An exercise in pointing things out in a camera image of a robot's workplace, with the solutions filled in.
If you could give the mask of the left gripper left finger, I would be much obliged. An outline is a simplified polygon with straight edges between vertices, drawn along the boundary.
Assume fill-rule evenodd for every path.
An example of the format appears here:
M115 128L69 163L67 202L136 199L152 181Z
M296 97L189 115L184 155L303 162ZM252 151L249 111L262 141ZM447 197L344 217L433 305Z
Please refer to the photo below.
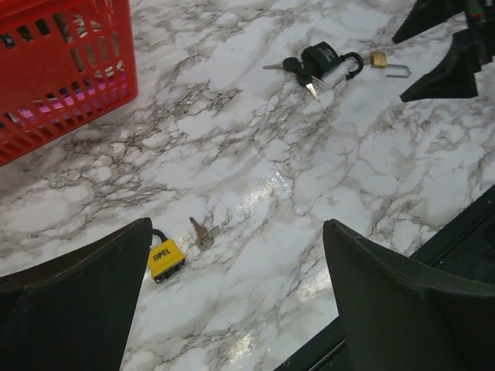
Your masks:
M141 218L1 278L3 370L118 370L152 242Z

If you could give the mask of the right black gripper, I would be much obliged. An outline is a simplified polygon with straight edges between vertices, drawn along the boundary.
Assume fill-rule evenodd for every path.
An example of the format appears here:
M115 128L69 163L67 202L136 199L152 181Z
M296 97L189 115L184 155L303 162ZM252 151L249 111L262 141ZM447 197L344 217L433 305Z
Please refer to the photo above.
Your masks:
M494 61L494 1L418 0L392 41L402 43L462 11L468 30L453 35L445 58L400 95L402 102L477 96L475 74Z

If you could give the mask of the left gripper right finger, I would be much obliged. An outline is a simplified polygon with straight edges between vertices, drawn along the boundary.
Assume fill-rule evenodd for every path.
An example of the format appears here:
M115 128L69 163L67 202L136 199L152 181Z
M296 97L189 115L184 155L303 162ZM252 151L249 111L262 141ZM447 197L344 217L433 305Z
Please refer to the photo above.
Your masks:
M338 220L323 245L355 370L492 370L494 286L368 240Z

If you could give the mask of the yellow padlock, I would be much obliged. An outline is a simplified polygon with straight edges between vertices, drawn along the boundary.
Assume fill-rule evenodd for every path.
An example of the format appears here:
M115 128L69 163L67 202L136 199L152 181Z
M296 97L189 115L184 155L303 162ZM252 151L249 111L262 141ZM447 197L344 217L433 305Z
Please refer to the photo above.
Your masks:
M161 230L152 229L152 235L160 239L160 243L150 248L148 268L156 284L168 280L186 263L185 254L174 240L169 239Z

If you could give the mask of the black padlock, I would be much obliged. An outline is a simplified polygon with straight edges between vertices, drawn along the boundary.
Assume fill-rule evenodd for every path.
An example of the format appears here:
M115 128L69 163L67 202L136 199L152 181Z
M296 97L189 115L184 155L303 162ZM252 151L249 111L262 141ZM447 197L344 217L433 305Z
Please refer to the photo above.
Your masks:
M302 51L301 57L303 63L305 65L308 64L312 69L312 76L320 80L349 59L353 59L357 62L357 68L346 74L347 80L352 80L364 68L364 60L359 53L349 52L339 55L337 51L326 42L320 42L314 46L305 48Z

